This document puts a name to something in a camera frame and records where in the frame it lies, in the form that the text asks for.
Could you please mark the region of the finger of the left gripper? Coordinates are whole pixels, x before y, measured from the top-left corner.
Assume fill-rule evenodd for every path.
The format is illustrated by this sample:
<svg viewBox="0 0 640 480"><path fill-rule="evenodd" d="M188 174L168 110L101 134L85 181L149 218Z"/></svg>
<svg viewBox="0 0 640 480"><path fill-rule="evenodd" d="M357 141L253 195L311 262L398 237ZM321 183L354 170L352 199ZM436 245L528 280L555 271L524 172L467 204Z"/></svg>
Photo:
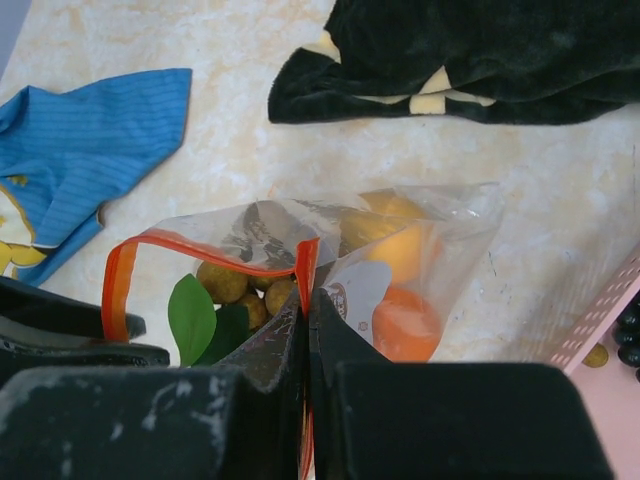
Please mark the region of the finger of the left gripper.
<svg viewBox="0 0 640 480"><path fill-rule="evenodd" d="M167 366L161 347L105 337L101 308L1 279L1 382L54 366Z"/></svg>

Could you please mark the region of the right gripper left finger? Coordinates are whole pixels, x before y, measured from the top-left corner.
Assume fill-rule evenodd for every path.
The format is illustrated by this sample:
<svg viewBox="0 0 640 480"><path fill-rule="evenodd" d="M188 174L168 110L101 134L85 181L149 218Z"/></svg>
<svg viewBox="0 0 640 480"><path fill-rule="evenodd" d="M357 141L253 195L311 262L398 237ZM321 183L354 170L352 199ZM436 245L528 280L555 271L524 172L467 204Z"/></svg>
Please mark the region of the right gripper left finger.
<svg viewBox="0 0 640 480"><path fill-rule="evenodd" d="M306 330L291 295L210 367L41 367L1 391L5 479L300 479Z"/></svg>

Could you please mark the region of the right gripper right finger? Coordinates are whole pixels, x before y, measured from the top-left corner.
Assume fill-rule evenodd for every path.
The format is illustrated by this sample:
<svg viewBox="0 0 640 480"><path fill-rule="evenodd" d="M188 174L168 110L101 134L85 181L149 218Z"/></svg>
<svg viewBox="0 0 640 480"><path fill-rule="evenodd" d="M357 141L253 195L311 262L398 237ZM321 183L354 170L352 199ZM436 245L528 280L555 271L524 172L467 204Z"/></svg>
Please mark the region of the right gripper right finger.
<svg viewBox="0 0 640 480"><path fill-rule="evenodd" d="M320 479L610 479L578 390L535 363L393 363L318 291L309 315Z"/></svg>

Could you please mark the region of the orange persimmon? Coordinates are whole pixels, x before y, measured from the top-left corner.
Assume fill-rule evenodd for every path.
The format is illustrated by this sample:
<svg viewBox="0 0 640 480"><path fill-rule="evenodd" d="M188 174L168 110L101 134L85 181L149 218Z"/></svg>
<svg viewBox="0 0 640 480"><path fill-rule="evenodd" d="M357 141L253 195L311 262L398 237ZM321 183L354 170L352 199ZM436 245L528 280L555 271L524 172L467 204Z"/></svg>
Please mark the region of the orange persimmon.
<svg viewBox="0 0 640 480"><path fill-rule="evenodd" d="M373 346L395 363L424 363L442 337L440 317L420 295L390 286L373 313Z"/></svg>

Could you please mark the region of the brown longan bunch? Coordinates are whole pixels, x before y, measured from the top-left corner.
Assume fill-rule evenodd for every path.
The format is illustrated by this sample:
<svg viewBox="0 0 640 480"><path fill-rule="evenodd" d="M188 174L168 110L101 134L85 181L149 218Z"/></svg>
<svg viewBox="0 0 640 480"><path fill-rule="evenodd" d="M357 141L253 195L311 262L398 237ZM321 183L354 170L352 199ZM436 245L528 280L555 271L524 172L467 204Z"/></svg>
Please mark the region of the brown longan bunch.
<svg viewBox="0 0 640 480"><path fill-rule="evenodd" d="M306 201L263 200L185 216L169 229L171 249L197 261L168 299L182 366L218 363L274 318L292 293L309 297L316 223Z"/></svg>

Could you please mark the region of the clear zip top bag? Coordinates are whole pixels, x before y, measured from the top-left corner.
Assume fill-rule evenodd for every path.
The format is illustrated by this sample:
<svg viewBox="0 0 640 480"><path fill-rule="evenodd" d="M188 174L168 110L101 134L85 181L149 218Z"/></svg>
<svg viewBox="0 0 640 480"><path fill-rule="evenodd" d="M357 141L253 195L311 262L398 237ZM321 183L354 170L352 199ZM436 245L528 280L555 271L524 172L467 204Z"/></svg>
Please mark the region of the clear zip top bag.
<svg viewBox="0 0 640 480"><path fill-rule="evenodd" d="M273 330L288 300L308 315L322 290L388 360L426 362L503 210L494 184L400 186L165 219L110 252L104 335L214 365Z"/></svg>

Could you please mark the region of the orange peach fruit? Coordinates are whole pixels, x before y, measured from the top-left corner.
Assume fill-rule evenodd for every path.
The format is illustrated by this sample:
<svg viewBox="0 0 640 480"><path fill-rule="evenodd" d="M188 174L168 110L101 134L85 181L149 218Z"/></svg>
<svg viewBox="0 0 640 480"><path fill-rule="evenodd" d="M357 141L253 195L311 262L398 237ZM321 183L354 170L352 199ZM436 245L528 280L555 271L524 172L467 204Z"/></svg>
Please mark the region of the orange peach fruit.
<svg viewBox="0 0 640 480"><path fill-rule="evenodd" d="M364 192L360 197L369 209L351 209L342 216L341 253L366 248L368 261L390 267L395 285L429 272L444 245L425 211L392 190Z"/></svg>

